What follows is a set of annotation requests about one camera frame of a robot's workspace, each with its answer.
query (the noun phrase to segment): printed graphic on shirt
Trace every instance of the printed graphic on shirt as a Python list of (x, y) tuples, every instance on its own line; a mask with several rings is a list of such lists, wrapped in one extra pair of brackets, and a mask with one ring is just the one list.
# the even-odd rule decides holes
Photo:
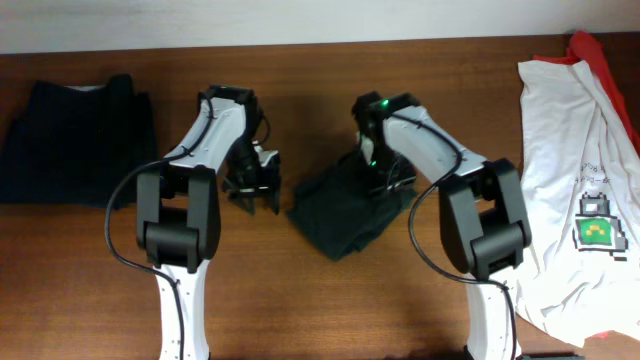
[(626, 261), (629, 241), (622, 231), (620, 219), (611, 215), (609, 200), (603, 193), (580, 199), (580, 213), (575, 216), (573, 242), (578, 251), (606, 251), (615, 260)]

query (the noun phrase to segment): wooden table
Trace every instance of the wooden table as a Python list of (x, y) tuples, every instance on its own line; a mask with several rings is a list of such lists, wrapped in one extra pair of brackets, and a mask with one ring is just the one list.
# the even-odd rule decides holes
[[(599, 36), (630, 115), (640, 119), (640, 34)], [(284, 209), (291, 188), (354, 144), (358, 95), (411, 92), (460, 142), (489, 159), (521, 162), (516, 63), (559, 56), (564, 36), (116, 51), (0, 57), (0, 135), (36, 79), (103, 83), (130, 73), (150, 93), (160, 151), (195, 118), (209, 84), (252, 87), (282, 154)], [(419, 182), (419, 187), (426, 184)], [(207, 276), (206, 331), (214, 358), (364, 359), (459, 350), (468, 334), (463, 286), (435, 274), (409, 244), (407, 214), (364, 252), (334, 263), (286, 216), (251, 217), (221, 197), (222, 238)], [(0, 358), (157, 359), (156, 282), (117, 263), (102, 234), (104, 212), (80, 206), (0, 206)], [(434, 199), (419, 213), (425, 250), (441, 249)], [(136, 248), (135, 210), (113, 220), (116, 246)], [(574, 349), (518, 320), (527, 353), (577, 351), (636, 359), (622, 335)]]

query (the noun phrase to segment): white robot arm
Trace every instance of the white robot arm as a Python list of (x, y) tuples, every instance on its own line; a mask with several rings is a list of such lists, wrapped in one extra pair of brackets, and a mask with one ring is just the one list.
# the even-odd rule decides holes
[[(531, 242), (517, 171), (507, 160), (489, 162), (468, 150), (429, 116), (409, 94), (382, 99), (370, 93), (353, 108), (365, 160), (383, 178), (397, 171), (397, 157), (407, 158), (431, 183), (438, 182), (441, 239), (453, 265), (468, 279), (506, 285), (467, 284), (471, 332), (467, 355), (475, 360), (508, 360), (520, 355), (512, 331), (515, 314), (503, 290), (515, 286), (514, 268)], [(457, 157), (461, 162), (455, 173)], [(386, 184), (386, 191), (393, 185)], [(495, 200), (482, 214), (476, 199)]]
[[(174, 160), (137, 177), (138, 245), (164, 274), (156, 275), (162, 315), (160, 360), (209, 358), (205, 276), (220, 237), (216, 174), (225, 159), (229, 172), (223, 190), (230, 198), (253, 212), (252, 199), (265, 196), (278, 213), (279, 155), (252, 141), (264, 118), (253, 91), (212, 86), (199, 105), (195, 123), (165, 157)], [(187, 149), (191, 152), (180, 156)], [(188, 195), (187, 209), (162, 205), (163, 198), (176, 193)], [(178, 301), (167, 277), (177, 284)]]

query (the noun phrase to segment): black cable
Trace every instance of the black cable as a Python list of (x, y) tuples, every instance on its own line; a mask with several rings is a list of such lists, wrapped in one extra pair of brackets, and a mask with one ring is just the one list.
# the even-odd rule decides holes
[(414, 119), (411, 119), (411, 118), (408, 118), (408, 117), (405, 117), (405, 116), (402, 116), (402, 115), (392, 114), (391, 116), (396, 118), (396, 119), (403, 120), (403, 121), (406, 121), (408, 123), (411, 123), (411, 124), (417, 126), (420, 129), (423, 129), (423, 130), (431, 132), (436, 137), (440, 138), (440, 140), (444, 141), (449, 147), (451, 147), (451, 149), (456, 154), (456, 162), (453, 165), (453, 167), (446, 174), (444, 174), (442, 177), (440, 177), (438, 180), (436, 180), (433, 184), (431, 184), (431, 186), (429, 186), (427, 188), (427, 190), (425, 190), (418, 197), (418, 199), (416, 199), (416, 201), (413, 203), (413, 206), (411, 207), (411, 212), (409, 213), (409, 237), (411, 239), (411, 244), (413, 244), (413, 247), (415, 248), (415, 250), (418, 253), (418, 255), (420, 255), (422, 260), (427, 265), (429, 265), (429, 267), (431, 269), (433, 269), (438, 274), (444, 276), (445, 278), (447, 278), (449, 280), (457, 281), (457, 282), (460, 282), (460, 283), (463, 283), (463, 284), (493, 285), (493, 286), (497, 286), (502, 291), (502, 293), (505, 296), (505, 300), (507, 302), (507, 307), (509, 308), (509, 317), (511, 319), (511, 331), (513, 333), (513, 339), (512, 339), (513, 340), (513, 345), (512, 345), (512, 349), (511, 349), (511, 360), (515, 360), (517, 347), (518, 347), (518, 339), (517, 339), (517, 336), (516, 336), (515, 309), (514, 309), (514, 306), (513, 306), (513, 302), (511, 301), (511, 297), (509, 296), (509, 287), (506, 286), (505, 284), (502, 284), (502, 283), (494, 281), (494, 280), (483, 281), (483, 280), (476, 280), (476, 279), (468, 279), (468, 278), (465, 278), (465, 277), (461, 277), (461, 276), (457, 276), (457, 275), (451, 274), (451, 273), (441, 269), (438, 265), (436, 265), (433, 261), (431, 261), (431, 259), (429, 259), (427, 254), (424, 253), (424, 251), (422, 250), (422, 247), (420, 247), (420, 244), (418, 243), (418, 240), (416, 238), (414, 222), (415, 222), (416, 212), (417, 212), (418, 208), (424, 202), (424, 199), (426, 199), (427, 196), (429, 196), (429, 194), (431, 194), (438, 186), (440, 186), (440, 184), (442, 184), (445, 180), (447, 180), (453, 174), (455, 174), (456, 171), (458, 171), (458, 169), (460, 168), (460, 164), (462, 164), (462, 160), (463, 160), (462, 153), (453, 144), (453, 142), (451, 142), (451, 140), (449, 140), (446, 136), (444, 136), (441, 133), (439, 133), (438, 131), (436, 131), (434, 128), (432, 128), (432, 127), (430, 127), (430, 126), (428, 126), (426, 124), (423, 124), (420, 121), (417, 121), (417, 120), (414, 120)]
[(140, 165), (137, 168), (135, 168), (133, 171), (131, 171), (130, 173), (127, 174), (127, 176), (124, 177), (124, 179), (122, 179), (122, 181), (120, 181), (120, 183), (118, 184), (118, 186), (116, 186), (115, 190), (113, 190), (113, 193), (111, 194), (111, 198), (109, 199), (109, 202), (107, 203), (107, 210), (106, 210), (106, 215), (104, 218), (104, 237), (107, 241), (107, 247), (109, 248), (109, 251), (111, 251), (111, 254), (113, 255), (113, 257), (116, 258), (116, 260), (120, 261), (121, 263), (130, 266), (134, 269), (138, 269), (141, 271), (144, 271), (148, 274), (151, 275), (156, 275), (159, 276), (163, 279), (165, 279), (169, 285), (171, 286), (171, 289), (173, 290), (173, 296), (176, 300), (176, 310), (178, 311), (178, 322), (180, 323), (180, 360), (184, 359), (184, 319), (182, 316), (182, 306), (180, 304), (180, 293), (178, 292), (178, 282), (174, 281), (173, 279), (171, 279), (171, 277), (169, 277), (168, 275), (153, 269), (151, 267), (148, 266), (144, 266), (144, 265), (140, 265), (137, 264), (133, 261), (127, 260), (124, 257), (122, 257), (120, 254), (118, 254), (118, 252), (116, 251), (115, 247), (113, 246), (113, 242), (111, 241), (111, 230), (110, 230), (110, 224), (111, 224), (111, 212), (113, 211), (113, 206), (116, 202), (116, 199), (118, 198), (118, 195), (120, 195), (120, 192), (122, 191), (122, 189), (124, 189), (125, 186), (127, 186), (127, 184), (129, 183), (129, 181), (131, 181), (131, 179), (133, 179), (135, 176), (137, 176), (138, 174), (154, 169), (154, 168), (158, 168), (161, 167), (165, 164), (170, 163), (171, 161), (174, 160), (178, 160), (178, 159), (182, 159), (183, 157), (190, 155), (191, 152), (193, 150), (195, 150), (198, 145), (200, 145), (200, 143), (202, 142), (202, 139), (204, 139), (204, 136), (207, 134), (207, 131), (209, 131), (209, 128), (211, 127), (211, 124), (213, 123), (213, 105), (211, 104), (211, 100), (206, 98), (204, 95), (200, 94), (200, 99), (201, 100), (205, 100), (207, 101), (208, 105), (209, 105), (209, 115), (207, 116), (207, 123), (204, 127), (204, 129), (202, 130), (202, 132), (200, 133), (200, 135), (198, 136), (198, 138), (196, 139), (196, 141), (193, 143), (193, 145), (191, 145), (188, 149), (183, 148), (184, 152), (182, 154), (179, 155), (174, 155), (174, 156), (170, 156), (170, 157), (165, 157), (161, 160), (157, 160), (157, 161), (153, 161), (150, 162), (148, 164), (144, 164), (144, 165)]
[(262, 140), (256, 143), (256, 145), (259, 145), (259, 146), (266, 143), (267, 140), (269, 140), (269, 138), (271, 137), (271, 123), (269, 122), (269, 119), (267, 119), (267, 117), (264, 114), (262, 114), (262, 120), (264, 120), (264, 124), (267, 126), (267, 133), (264, 134), (264, 138), (262, 138)]

